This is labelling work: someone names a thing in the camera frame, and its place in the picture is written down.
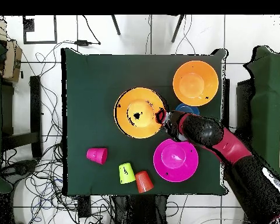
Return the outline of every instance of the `cardboard box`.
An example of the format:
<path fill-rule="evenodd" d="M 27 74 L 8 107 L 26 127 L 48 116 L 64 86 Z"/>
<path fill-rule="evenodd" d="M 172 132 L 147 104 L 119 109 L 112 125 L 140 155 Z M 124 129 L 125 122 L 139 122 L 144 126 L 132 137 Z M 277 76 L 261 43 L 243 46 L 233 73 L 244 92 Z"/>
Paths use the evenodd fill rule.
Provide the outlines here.
<path fill-rule="evenodd" d="M 20 76 L 22 51 L 16 45 L 15 40 L 7 41 L 6 49 L 8 50 L 6 52 L 4 70 L 1 75 L 7 81 L 18 82 Z"/>
<path fill-rule="evenodd" d="M 16 40 L 7 40 L 6 24 L 4 20 L 0 20 L 0 43 L 7 49 L 6 60 L 4 64 L 0 64 L 0 74 L 7 81 L 18 82 L 22 51 L 17 46 Z"/>

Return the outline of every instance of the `power adapter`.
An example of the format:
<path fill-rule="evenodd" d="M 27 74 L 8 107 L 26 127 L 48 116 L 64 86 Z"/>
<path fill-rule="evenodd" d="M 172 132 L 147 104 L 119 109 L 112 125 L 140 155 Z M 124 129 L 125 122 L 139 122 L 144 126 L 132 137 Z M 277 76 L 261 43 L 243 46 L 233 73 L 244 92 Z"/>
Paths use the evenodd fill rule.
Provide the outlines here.
<path fill-rule="evenodd" d="M 88 45 L 91 45 L 91 44 L 98 44 L 100 45 L 101 42 L 98 42 L 98 43 L 92 43 L 92 42 L 88 42 L 87 40 L 77 40 L 74 42 L 75 45 L 78 45 L 78 46 L 88 46 Z"/>

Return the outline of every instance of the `white tile floor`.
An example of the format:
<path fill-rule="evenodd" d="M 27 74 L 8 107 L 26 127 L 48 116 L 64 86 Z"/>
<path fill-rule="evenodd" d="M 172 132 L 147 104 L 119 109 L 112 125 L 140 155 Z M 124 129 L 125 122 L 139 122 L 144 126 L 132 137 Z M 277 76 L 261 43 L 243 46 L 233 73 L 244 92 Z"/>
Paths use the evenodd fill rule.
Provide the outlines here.
<path fill-rule="evenodd" d="M 53 40 L 53 17 L 52 16 L 27 16 L 34 18 L 35 31 L 27 35 L 28 41 Z M 69 47 L 78 50 L 82 54 L 145 54 L 145 44 L 150 32 L 148 25 L 148 15 L 117 15 L 117 22 L 121 35 L 118 36 L 113 25 L 111 16 L 86 16 L 88 23 L 101 45 L 90 45 L 89 47 L 77 47 L 73 44 L 62 43 L 55 49 L 57 65 L 42 76 L 43 85 L 58 96 L 56 107 L 59 119 L 61 118 L 61 66 L 60 66 L 60 48 Z M 47 55 L 55 44 L 23 44 L 23 22 L 21 16 L 5 16 L 7 21 L 8 35 L 17 40 L 25 56 L 22 56 L 21 70 L 23 79 L 16 84 L 14 95 L 14 120 L 13 126 L 15 134 L 30 131 L 30 100 L 29 78 L 33 75 L 29 64 L 38 75 L 44 67 L 44 70 L 54 65 L 54 54 L 50 53 L 45 59 L 46 63 L 40 63 L 43 55 Z M 153 15 L 152 21 L 152 54 L 174 54 L 176 48 L 183 38 L 184 20 L 177 34 L 175 43 L 171 43 L 172 35 L 179 17 L 167 15 Z M 230 78 L 230 126 L 236 126 L 236 84 L 250 78 L 249 73 L 243 68 L 243 64 L 251 60 L 253 48 L 257 45 L 269 45 L 274 51 L 280 52 L 280 15 L 187 15 L 185 32 L 191 24 L 191 29 L 187 34 L 190 42 L 195 48 L 196 54 L 210 54 L 214 49 L 226 48 L 229 52 L 226 64 L 226 77 Z M 76 41 L 77 39 L 96 42 L 89 31 L 83 16 L 57 16 L 57 41 L 65 40 Z M 150 53 L 150 38 L 147 44 L 147 53 Z M 182 41 L 178 54 L 193 54 L 194 51 L 186 40 Z M 56 99 L 52 93 L 49 97 L 53 103 Z M 42 91 L 42 101 L 52 111 L 53 106 L 48 97 Z M 51 127 L 50 111 L 43 106 L 42 122 L 43 135 L 48 134 Z M 50 132 L 48 140 L 44 143 L 44 149 L 53 145 L 56 139 L 60 141 L 60 136 L 56 136 L 56 130 Z M 30 145 L 17 148 L 18 154 L 15 160 L 30 158 Z M 46 155 L 44 159 L 50 159 L 52 152 Z M 21 181 L 16 187 L 14 199 L 14 213 L 16 222 L 27 224 L 32 218 L 31 203 L 35 195 L 32 193 L 34 187 L 31 181 Z M 92 197 L 92 200 L 98 200 L 99 196 Z M 179 224 L 180 214 L 184 205 L 185 195 L 171 195 L 168 203 L 167 215 L 169 224 Z M 102 201 L 94 205 L 93 211 L 99 210 Z M 54 208 L 44 208 L 41 222 L 33 224 L 48 224 L 55 214 Z M 107 212 L 103 213 L 104 223 L 108 223 L 110 217 Z M 239 220 L 243 219 L 243 210 L 241 209 L 234 194 L 230 191 L 227 195 L 218 197 L 213 195 L 189 195 L 183 217 L 180 224 L 241 224 Z M 55 216 L 55 223 L 50 224 L 74 224 L 67 211 L 58 212 Z"/>

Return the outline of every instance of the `dark green tablecloth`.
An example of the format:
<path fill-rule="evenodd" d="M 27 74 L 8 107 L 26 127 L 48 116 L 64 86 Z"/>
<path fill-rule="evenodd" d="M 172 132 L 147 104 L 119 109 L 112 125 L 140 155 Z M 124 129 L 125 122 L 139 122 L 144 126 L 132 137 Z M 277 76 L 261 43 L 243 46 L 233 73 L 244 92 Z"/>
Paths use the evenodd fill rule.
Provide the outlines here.
<path fill-rule="evenodd" d="M 118 166 L 130 162 L 134 173 L 146 170 L 154 184 L 150 194 L 225 194 L 220 185 L 220 163 L 211 153 L 197 148 L 199 165 L 182 183 L 162 179 L 153 166 L 156 147 L 169 136 L 164 131 L 145 139 L 124 135 L 116 126 L 113 109 L 127 89 L 150 88 L 160 93 L 171 109 L 180 104 L 173 92 L 176 70 L 191 60 L 205 61 L 218 74 L 219 90 L 213 100 L 199 107 L 202 116 L 220 120 L 222 59 L 214 55 L 79 55 L 65 49 L 66 63 L 68 195 L 137 194 L 136 182 L 120 184 Z M 107 147 L 104 165 L 86 158 L 91 147 Z"/>
<path fill-rule="evenodd" d="M 256 47 L 246 66 L 255 84 L 250 103 L 252 147 L 280 174 L 280 54 Z"/>

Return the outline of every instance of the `chair leg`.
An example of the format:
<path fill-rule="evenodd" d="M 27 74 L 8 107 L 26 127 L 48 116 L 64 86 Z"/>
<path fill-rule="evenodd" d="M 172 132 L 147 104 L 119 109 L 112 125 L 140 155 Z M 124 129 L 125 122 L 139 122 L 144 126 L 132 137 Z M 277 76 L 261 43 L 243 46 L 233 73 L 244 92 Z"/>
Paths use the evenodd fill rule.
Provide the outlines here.
<path fill-rule="evenodd" d="M 176 38 L 177 32 L 178 32 L 178 30 L 180 28 L 180 25 L 181 25 L 181 22 L 183 21 L 183 19 L 184 19 L 184 15 L 180 15 L 180 18 L 179 18 L 179 20 L 177 22 L 177 25 L 176 25 L 176 28 L 175 28 L 175 31 L 174 31 L 174 34 L 173 34 L 173 37 L 172 37 L 172 41 L 171 41 L 172 43 L 175 42 L 175 38 Z"/>
<path fill-rule="evenodd" d="M 111 15 L 111 16 L 112 16 L 112 20 L 113 20 L 113 23 L 114 23 L 115 28 L 116 28 L 116 32 L 117 32 L 118 35 L 120 35 L 120 31 L 119 31 L 119 27 L 118 27 L 115 15 Z"/>

